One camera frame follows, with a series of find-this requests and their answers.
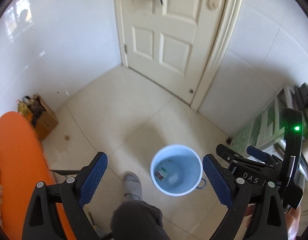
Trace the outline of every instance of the orange ironing board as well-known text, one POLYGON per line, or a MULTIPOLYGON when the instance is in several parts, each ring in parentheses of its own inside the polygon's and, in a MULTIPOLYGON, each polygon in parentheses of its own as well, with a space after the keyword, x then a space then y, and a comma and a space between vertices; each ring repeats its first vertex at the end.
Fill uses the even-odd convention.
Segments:
MULTIPOLYGON (((35 130, 16 112, 0 118, 0 184, 3 185, 1 216, 10 240, 21 240, 27 207, 38 181, 55 184, 35 130)), ((76 240, 63 206, 57 210, 68 240, 76 240)))

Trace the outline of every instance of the silver rivet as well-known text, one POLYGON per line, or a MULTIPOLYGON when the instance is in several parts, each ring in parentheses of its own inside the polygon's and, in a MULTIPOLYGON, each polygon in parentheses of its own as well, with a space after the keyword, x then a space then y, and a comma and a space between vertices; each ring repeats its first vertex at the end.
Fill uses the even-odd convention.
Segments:
POLYGON ((236 179, 236 182, 237 182, 238 184, 244 184, 244 183, 245 183, 245 180, 242 179, 242 178, 237 178, 237 179, 236 179))
POLYGON ((274 183, 274 182, 271 182, 271 181, 269 181, 269 182, 267 183, 267 185, 268 185, 269 187, 275 187, 275 183, 274 183))
POLYGON ((44 182, 40 181, 36 184, 36 187, 43 187, 44 186, 44 182))
POLYGON ((75 181, 74 177, 69 177, 69 178, 66 179, 67 183, 73 183, 74 181, 75 181))

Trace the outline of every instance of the door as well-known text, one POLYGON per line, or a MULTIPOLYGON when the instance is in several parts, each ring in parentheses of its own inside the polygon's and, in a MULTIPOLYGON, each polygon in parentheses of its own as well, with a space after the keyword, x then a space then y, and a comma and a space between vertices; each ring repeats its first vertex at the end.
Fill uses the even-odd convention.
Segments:
POLYGON ((225 0, 122 0, 130 68, 191 103, 205 69, 225 0))

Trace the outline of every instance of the foot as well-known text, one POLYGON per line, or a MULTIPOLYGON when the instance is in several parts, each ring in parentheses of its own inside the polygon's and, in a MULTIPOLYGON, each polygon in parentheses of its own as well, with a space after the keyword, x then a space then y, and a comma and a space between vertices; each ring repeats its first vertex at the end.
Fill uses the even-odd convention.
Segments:
POLYGON ((142 185, 136 174, 129 172, 124 177, 124 196, 127 200, 142 200, 142 185))

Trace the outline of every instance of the cardboard box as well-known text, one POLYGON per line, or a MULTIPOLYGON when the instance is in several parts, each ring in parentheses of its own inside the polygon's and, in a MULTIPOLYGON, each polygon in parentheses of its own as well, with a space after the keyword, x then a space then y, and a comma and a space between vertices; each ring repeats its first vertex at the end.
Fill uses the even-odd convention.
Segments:
POLYGON ((39 96, 39 100, 46 111, 44 111, 38 118, 35 130, 38 134, 38 137, 44 140, 47 135, 49 135, 49 133, 56 127, 56 125, 58 125, 58 120, 54 111, 49 108, 41 96, 39 96))

